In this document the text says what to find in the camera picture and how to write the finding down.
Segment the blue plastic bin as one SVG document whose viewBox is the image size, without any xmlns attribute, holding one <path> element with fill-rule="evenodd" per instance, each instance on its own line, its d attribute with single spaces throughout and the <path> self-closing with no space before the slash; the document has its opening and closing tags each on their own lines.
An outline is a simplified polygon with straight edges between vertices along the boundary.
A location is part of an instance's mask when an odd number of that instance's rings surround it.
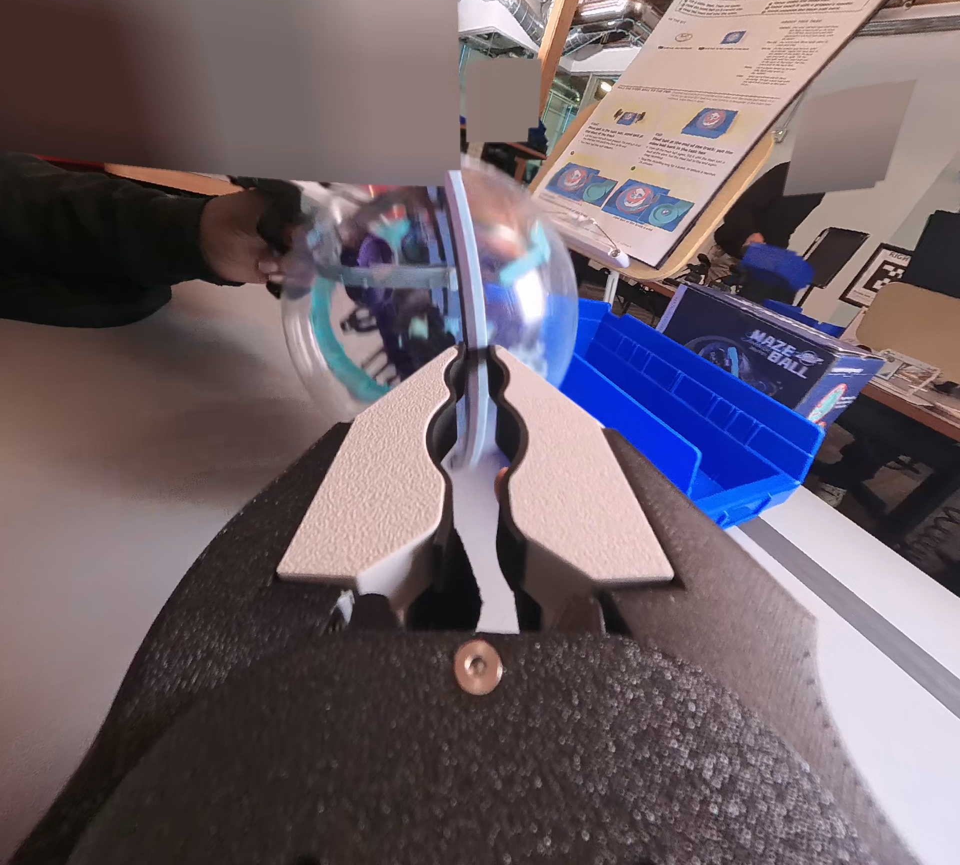
<svg viewBox="0 0 960 865">
<path fill-rule="evenodd" d="M 794 410 L 610 304 L 579 300 L 559 390 L 619 432 L 721 528 L 759 517 L 803 484 L 829 425 L 870 374 L 857 355 L 812 383 Z"/>
</svg>

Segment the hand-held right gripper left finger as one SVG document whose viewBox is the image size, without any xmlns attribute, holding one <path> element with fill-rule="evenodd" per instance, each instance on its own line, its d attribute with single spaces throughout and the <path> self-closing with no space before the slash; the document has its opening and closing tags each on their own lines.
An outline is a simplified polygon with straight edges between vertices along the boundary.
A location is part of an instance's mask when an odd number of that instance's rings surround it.
<svg viewBox="0 0 960 865">
<path fill-rule="evenodd" d="M 284 582 L 336 586 L 407 608 L 437 575 L 450 534 L 458 438 L 450 347 L 349 425 L 278 565 Z"/>
</svg>

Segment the dark blue maze ball box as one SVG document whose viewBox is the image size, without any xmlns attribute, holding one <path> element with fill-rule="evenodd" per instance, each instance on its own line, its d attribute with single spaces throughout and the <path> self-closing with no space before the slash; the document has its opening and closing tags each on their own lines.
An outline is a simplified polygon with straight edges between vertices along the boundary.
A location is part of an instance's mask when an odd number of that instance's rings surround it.
<svg viewBox="0 0 960 865">
<path fill-rule="evenodd" d="M 810 326 L 699 285 L 677 289 L 656 330 L 822 429 L 884 366 L 818 322 Z"/>
</svg>

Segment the instruction sheet clipboard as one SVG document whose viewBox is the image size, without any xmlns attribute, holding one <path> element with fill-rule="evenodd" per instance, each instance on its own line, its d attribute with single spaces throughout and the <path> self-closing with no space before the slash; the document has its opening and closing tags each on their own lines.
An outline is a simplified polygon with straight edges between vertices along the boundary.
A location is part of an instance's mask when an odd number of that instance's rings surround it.
<svg viewBox="0 0 960 865">
<path fill-rule="evenodd" d="M 534 187 L 562 240 L 666 275 L 775 121 L 887 0 L 674 0 Z"/>
</svg>

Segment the clear maze ball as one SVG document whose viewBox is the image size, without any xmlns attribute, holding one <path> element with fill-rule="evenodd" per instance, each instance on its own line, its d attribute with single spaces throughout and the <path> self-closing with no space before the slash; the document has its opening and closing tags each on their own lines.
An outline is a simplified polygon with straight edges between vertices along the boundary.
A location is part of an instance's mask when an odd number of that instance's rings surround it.
<svg viewBox="0 0 960 865">
<path fill-rule="evenodd" d="M 301 183 L 283 331 L 330 423 L 347 423 L 446 350 L 498 346 L 559 387 L 579 297 L 560 217 L 510 176 L 464 158 L 445 187 Z"/>
</svg>

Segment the person's left hand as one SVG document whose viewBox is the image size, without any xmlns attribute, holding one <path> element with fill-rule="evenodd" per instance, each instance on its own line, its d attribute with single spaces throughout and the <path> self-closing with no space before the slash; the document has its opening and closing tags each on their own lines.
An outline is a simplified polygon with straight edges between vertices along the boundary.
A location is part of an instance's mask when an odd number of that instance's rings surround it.
<svg viewBox="0 0 960 865">
<path fill-rule="evenodd" d="M 214 197 L 204 205 L 198 247 L 218 281 L 274 288 L 282 285 L 283 253 L 271 247 L 259 232 L 268 208 L 267 196 L 255 188 Z"/>
</svg>

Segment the tablet on stand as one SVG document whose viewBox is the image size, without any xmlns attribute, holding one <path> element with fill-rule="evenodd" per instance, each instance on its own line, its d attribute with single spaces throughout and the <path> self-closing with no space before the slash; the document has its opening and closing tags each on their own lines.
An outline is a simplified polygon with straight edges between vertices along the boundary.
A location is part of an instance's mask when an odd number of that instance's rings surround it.
<svg viewBox="0 0 960 865">
<path fill-rule="evenodd" d="M 868 232 L 837 226 L 821 231 L 803 255 L 811 269 L 808 288 L 829 286 L 869 237 Z"/>
</svg>

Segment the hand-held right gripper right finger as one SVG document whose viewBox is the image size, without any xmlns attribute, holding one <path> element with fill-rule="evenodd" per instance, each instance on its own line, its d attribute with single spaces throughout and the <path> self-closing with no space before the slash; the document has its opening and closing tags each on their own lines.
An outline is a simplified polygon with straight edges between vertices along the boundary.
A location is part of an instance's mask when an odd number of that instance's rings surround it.
<svg viewBox="0 0 960 865">
<path fill-rule="evenodd" d="M 508 461 L 496 548 L 511 590 L 566 604 L 671 582 L 665 548 L 602 423 L 501 347 L 492 350 L 492 400 Z"/>
</svg>

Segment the black and white marker tag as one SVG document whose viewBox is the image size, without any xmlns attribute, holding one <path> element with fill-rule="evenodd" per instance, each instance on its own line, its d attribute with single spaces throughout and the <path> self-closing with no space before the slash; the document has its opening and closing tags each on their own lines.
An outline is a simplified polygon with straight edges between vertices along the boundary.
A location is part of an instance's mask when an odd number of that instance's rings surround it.
<svg viewBox="0 0 960 865">
<path fill-rule="evenodd" d="M 856 308 L 870 307 L 882 288 L 901 280 L 912 256 L 912 249 L 879 244 L 856 277 L 846 286 L 843 294 L 839 296 L 839 301 Z"/>
</svg>

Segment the person's left forearm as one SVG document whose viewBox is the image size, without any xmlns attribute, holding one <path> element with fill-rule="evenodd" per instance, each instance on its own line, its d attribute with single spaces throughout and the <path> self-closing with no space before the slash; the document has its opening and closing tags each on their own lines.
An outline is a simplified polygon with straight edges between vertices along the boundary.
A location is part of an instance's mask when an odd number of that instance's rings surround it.
<svg viewBox="0 0 960 865">
<path fill-rule="evenodd" d="M 1 318 L 111 329 L 165 307 L 172 288 L 225 285 L 201 252 L 205 197 L 1 156 Z"/>
</svg>

